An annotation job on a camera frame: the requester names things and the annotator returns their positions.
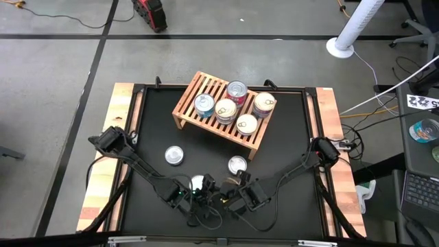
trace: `wooden table edge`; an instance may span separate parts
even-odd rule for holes
[[[108,106],[103,130],[107,129],[109,126],[119,126],[121,128],[125,128],[133,89],[134,83],[115,84]],[[338,117],[338,109],[335,102],[333,89],[316,88],[316,92],[318,97],[320,118],[325,136],[332,139],[341,139],[343,137],[343,132],[340,118]],[[141,103],[141,95],[141,93],[137,94],[132,119],[137,120],[136,116]],[[308,97],[308,105],[314,136],[317,136],[316,116],[314,113],[314,105],[310,96]],[[132,121],[130,129],[134,130],[136,124],[136,121]],[[348,160],[347,153],[342,153],[341,157]],[[99,214],[107,203],[115,177],[116,164],[117,161],[115,159],[104,158],[94,165],[88,184],[88,189],[84,197],[80,218],[78,220],[77,231],[83,230],[90,225],[93,219]],[[348,221],[355,227],[355,229],[363,236],[366,236],[363,218],[359,211],[359,202],[355,192],[355,184],[352,177],[351,167],[344,161],[339,161],[334,165],[331,173],[338,206]],[[120,207],[121,203],[119,200],[115,206],[115,210],[113,210],[110,230],[116,230],[117,228],[117,219],[119,217]],[[331,236],[335,236],[332,213],[327,205],[325,206],[325,210],[329,233]]]

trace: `food can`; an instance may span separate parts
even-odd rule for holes
[[[215,105],[215,116],[220,124],[231,124],[236,117],[237,106],[231,99],[221,99]]]
[[[244,105],[247,97],[247,86],[240,81],[229,82],[227,85],[227,98],[236,103],[238,108]]]
[[[191,183],[189,183],[189,188],[191,188],[193,191],[203,188],[203,178],[203,175],[193,176],[191,179],[193,187],[191,187]]]
[[[208,93],[202,93],[195,97],[193,105],[198,116],[201,118],[210,117],[213,114],[215,100]]]
[[[247,161],[241,156],[234,156],[228,161],[228,170],[236,175],[238,170],[247,170]]]
[[[274,97],[269,93],[258,93],[254,98],[253,113],[258,117],[268,117],[274,108]]]
[[[238,120],[236,122],[238,132],[243,136],[249,136],[253,134],[253,132],[256,130],[256,127],[258,126],[258,121],[256,120],[256,117],[251,114],[241,115],[240,117],[238,117]]]
[[[415,141],[427,143],[439,137],[439,123],[433,119],[424,119],[412,125],[409,133]]]
[[[166,161],[173,166],[181,164],[181,162],[183,161],[183,156],[183,150],[178,146],[171,146],[165,151]]]

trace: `white cable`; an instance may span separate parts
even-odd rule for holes
[[[428,62],[426,65],[424,65],[422,68],[420,68],[420,69],[419,69],[418,71],[416,71],[415,73],[411,74],[411,76],[407,77],[404,81],[399,82],[398,84],[394,85],[393,87],[389,88],[388,90],[386,90],[386,91],[384,91],[384,92],[382,92],[382,93],[380,93],[380,94],[378,94],[378,95],[376,95],[376,96],[374,96],[374,97],[371,97],[370,99],[368,99],[368,100],[366,100],[366,101],[364,101],[364,102],[362,102],[362,103],[360,103],[360,104],[358,104],[358,105],[356,105],[356,106],[354,106],[354,107],[351,107],[351,108],[349,108],[348,110],[345,110],[343,113],[340,113],[340,115],[343,115],[343,114],[345,114],[345,113],[348,113],[348,112],[352,111],[353,109],[358,108],[358,107],[364,105],[365,103],[368,103],[368,102],[371,101],[371,100],[377,99],[378,97],[381,97],[382,95],[384,95],[384,94],[386,94],[386,93],[392,91],[393,89],[397,88],[398,86],[400,86],[400,85],[406,83],[408,80],[412,79],[412,78],[413,78],[415,75],[417,75],[419,72],[423,71],[425,68],[427,68],[430,64],[432,64],[432,63],[433,63],[434,61],[436,61],[438,58],[439,58],[439,56],[436,56],[435,58],[433,58],[430,62]]]
[[[363,61],[371,70],[373,73],[373,78],[375,79],[375,85],[378,85],[378,79],[377,79],[377,74],[375,73],[375,70],[373,69],[373,67],[366,62],[361,56],[358,55],[358,53],[356,51],[354,51],[354,54],[357,55],[357,57]],[[379,97],[377,97],[378,100],[378,104],[383,107],[384,109],[386,109],[390,114],[394,115],[394,116],[398,116],[399,113],[394,111],[394,110],[390,110],[389,108],[387,108],[387,106],[384,106],[384,103],[379,99]]]

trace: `sticker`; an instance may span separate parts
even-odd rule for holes
[[[420,110],[432,109],[439,107],[439,99],[407,94],[407,106]]]

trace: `can lid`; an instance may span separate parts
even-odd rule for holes
[[[227,85],[227,93],[235,97],[242,97],[247,94],[247,86],[240,81],[229,82]]]
[[[201,111],[208,111],[215,105],[215,100],[213,97],[207,93],[202,93],[195,97],[195,107]]]
[[[167,148],[165,151],[166,161],[170,165],[179,165],[183,160],[183,156],[184,156],[183,150],[178,146],[171,146]]]
[[[238,120],[236,122],[236,127],[238,128],[238,130],[246,134],[253,133],[258,126],[258,121],[256,120],[256,117],[251,114],[241,115],[240,117],[238,117]]]
[[[228,161],[228,170],[236,175],[238,170],[247,170],[247,161],[241,156],[234,156]]]
[[[236,113],[237,107],[231,99],[221,99],[215,105],[215,112],[220,117],[230,117]]]
[[[274,97],[269,93],[258,93],[254,98],[254,104],[261,110],[272,110],[274,108]]]
[[[203,188],[203,178],[203,175],[193,176],[191,179],[193,188],[191,187],[191,183],[189,183],[189,188],[191,188],[193,191]]]

